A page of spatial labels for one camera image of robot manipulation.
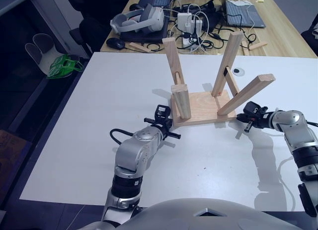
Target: wooden stick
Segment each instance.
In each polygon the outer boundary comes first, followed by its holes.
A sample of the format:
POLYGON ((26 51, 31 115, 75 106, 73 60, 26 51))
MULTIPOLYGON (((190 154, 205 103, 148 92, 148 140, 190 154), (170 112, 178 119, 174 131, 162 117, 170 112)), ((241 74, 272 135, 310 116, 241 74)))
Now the wooden stick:
POLYGON ((133 48, 135 48, 137 50, 141 50, 142 52, 146 52, 146 53, 150 53, 151 52, 150 49, 148 49, 148 48, 146 48, 146 47, 144 47, 142 45, 133 43, 133 42, 129 43, 129 46, 131 46, 131 47, 133 47, 133 48))
POLYGON ((249 47, 249 50, 255 50, 255 49, 257 49, 257 48, 259 48, 259 47, 262 47, 262 46, 264 46, 264 45, 267 45, 267 42, 261 41, 261 42, 255 44, 255 45, 251 45, 251 46, 249 47))
POLYGON ((181 84, 184 84, 184 79, 183 79, 177 46, 175 44, 175 39, 173 37, 163 38, 162 42, 164 45, 165 54, 167 55, 167 58, 168 58, 174 84, 178 84, 176 75, 175 75, 176 72, 179 73, 181 84))
POLYGON ((172 85, 171 92, 173 94, 181 118, 191 118, 188 86, 186 84, 172 85))
POLYGON ((263 88, 275 81, 273 74, 258 75, 254 78, 245 88, 241 90, 234 98, 232 98, 227 104, 225 104, 219 111, 218 115, 228 115, 235 110, 242 103, 249 100, 263 88))
POLYGON ((246 42, 245 40, 242 41, 242 46, 245 47, 245 48, 243 47, 243 53, 244 53, 244 55, 249 55, 248 48, 246 48, 246 47, 247 47, 247 42, 246 42))
POLYGON ((179 72, 175 72, 175 79, 177 80, 177 84, 182 84, 179 72))
POLYGON ((222 91, 225 86, 225 77, 224 77, 224 70, 226 66, 229 66, 229 68, 232 68, 235 56, 238 53, 239 45, 243 38, 243 32, 236 31, 232 32, 229 37, 229 41, 227 44, 227 47, 225 49, 222 62, 220 65, 220 69, 217 75, 217 78, 215 80, 213 90, 212 90, 212 96, 220 96, 222 94, 222 91))
POLYGON ((231 90, 233 97, 236 96, 239 92, 239 87, 238 87, 237 83, 235 82, 235 78, 233 77, 231 70, 229 69, 228 66, 226 66, 226 68, 224 70, 224 77, 228 83, 228 86, 231 90))

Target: white cord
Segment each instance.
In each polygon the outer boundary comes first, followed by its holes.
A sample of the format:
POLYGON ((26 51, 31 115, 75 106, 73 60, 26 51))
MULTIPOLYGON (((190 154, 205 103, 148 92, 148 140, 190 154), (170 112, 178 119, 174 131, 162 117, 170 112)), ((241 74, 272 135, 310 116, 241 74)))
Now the white cord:
POLYGON ((163 10, 170 10, 170 11, 174 11, 174 12, 180 13, 179 11, 168 9, 168 8, 163 8, 163 10))
POLYGON ((190 15, 190 16, 188 16, 188 18, 187 18, 187 23, 189 23, 189 18, 192 19, 193 16, 196 17, 196 18, 198 18, 198 19, 200 19, 200 17, 198 17, 196 14, 195 14, 195 15, 190 15))
MULTIPOLYGON (((170 11, 174 11, 174 12, 180 13, 179 11, 172 10, 172 9, 167 9, 167 8, 163 8, 163 10, 170 10, 170 11)), ((164 15, 164 17, 169 17, 169 18, 174 18, 174 19, 176 19, 176 17, 168 16, 168 15, 164 15)))
POLYGON ((75 222, 75 219, 78 217, 78 215, 80 214, 80 212, 83 210, 83 208, 86 205, 83 205, 83 207, 78 211, 78 213, 75 215, 75 217, 73 218, 73 220, 71 221, 70 225, 66 228, 66 230, 69 230, 69 228, 72 226, 72 224, 75 222))
POLYGON ((202 14, 204 14, 205 18, 207 19, 208 27, 207 27, 207 31, 206 31, 205 37, 204 37, 204 39, 202 40, 202 42, 201 42, 201 44, 200 44, 200 48, 201 48, 201 50, 203 50, 205 53, 209 54, 209 53, 208 53, 208 52, 206 52, 206 51, 205 51, 205 49, 202 47, 202 44, 203 44, 204 40, 206 40, 206 39, 207 39, 207 36, 208 36, 208 33, 209 33, 209 28, 210 28, 209 19, 208 19, 207 15, 206 15, 204 12, 202 12, 202 11, 198 11, 198 12, 197 12, 197 13, 195 13, 195 14, 198 14, 198 13, 202 13, 202 14))
MULTIPOLYGON (((170 2, 170 4, 169 4, 169 8, 171 8, 171 3, 172 3, 173 1, 175 1, 175 0, 171 0, 171 2, 170 2)), ((176 1, 179 3, 180 9, 181 9, 181 2, 180 2, 179 0, 176 0, 176 1)))
POLYGON ((294 157, 289 157, 288 159, 283 160, 282 162, 280 162, 278 168, 277 168, 277 172, 278 172, 278 179, 279 181, 282 183, 282 185, 287 189, 287 191, 289 192, 290 196, 292 197, 292 209, 290 210, 291 212, 295 210, 295 206, 296 206, 296 200, 295 200, 295 196, 293 195, 292 191, 287 187, 287 185, 285 184, 285 182, 282 179, 282 175, 280 173, 281 168, 283 166, 283 164, 285 164, 286 162, 290 161, 294 159, 294 157))
POLYGON ((199 10, 201 11, 201 7, 200 7, 199 5, 194 4, 194 3, 191 3, 191 4, 188 6, 188 13, 189 13, 189 11, 190 11, 190 6, 192 6, 192 5, 196 5, 197 7, 199 7, 199 10))
POLYGON ((172 34, 172 30, 177 26, 178 23, 174 24, 174 26, 170 29, 170 35, 169 37, 171 37, 171 34, 172 34))
POLYGON ((248 17, 253 21, 253 25, 252 25, 252 27, 249 29, 248 34, 247 34, 247 37, 249 36, 250 31, 254 28, 254 25, 255 25, 254 20, 252 19, 252 17, 251 17, 251 16, 249 15, 249 13, 248 13, 248 9, 250 8, 251 5, 253 5, 253 4, 250 4, 250 5, 246 8, 246 12, 247 12, 248 17))

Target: computer mouse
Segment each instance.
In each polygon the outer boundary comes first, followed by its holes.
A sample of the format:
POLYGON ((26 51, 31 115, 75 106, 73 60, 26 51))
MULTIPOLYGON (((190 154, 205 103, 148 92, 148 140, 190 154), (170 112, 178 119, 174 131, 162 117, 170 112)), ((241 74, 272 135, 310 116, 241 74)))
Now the computer mouse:
POLYGON ((131 4, 129 7, 129 11, 133 11, 133 10, 139 10, 139 9, 144 9, 141 5, 138 5, 136 3, 131 4))
POLYGON ((118 38, 109 38, 106 41, 106 44, 108 47, 116 49, 116 50, 122 50, 125 48, 125 41, 118 38))

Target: black clamp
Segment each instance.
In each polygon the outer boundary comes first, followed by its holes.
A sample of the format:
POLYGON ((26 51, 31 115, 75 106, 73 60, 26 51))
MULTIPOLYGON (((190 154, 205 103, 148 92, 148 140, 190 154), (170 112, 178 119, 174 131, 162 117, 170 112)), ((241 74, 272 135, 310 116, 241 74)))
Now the black clamp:
POLYGON ((168 106, 158 105, 155 112, 155 119, 145 118, 144 122, 148 122, 152 127, 157 127, 163 134, 163 140, 166 137, 173 137, 180 139, 181 135, 170 132, 172 127, 172 119, 169 118, 171 109, 168 106))
POLYGON ((255 128, 273 128, 270 126, 270 117, 273 112, 266 112, 267 107, 261 107, 254 102, 248 102, 243 109, 244 113, 237 115, 237 120, 247 123, 245 132, 249 132, 252 127, 255 128))

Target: white chair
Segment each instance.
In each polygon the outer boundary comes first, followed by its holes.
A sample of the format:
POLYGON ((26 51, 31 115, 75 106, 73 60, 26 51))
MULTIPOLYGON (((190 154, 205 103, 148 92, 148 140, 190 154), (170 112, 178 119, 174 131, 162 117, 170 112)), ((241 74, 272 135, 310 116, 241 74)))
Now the white chair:
POLYGON ((47 34, 40 33, 34 35, 33 42, 35 45, 27 43, 25 50, 40 70, 48 75, 53 61, 63 54, 56 50, 52 37, 47 34))

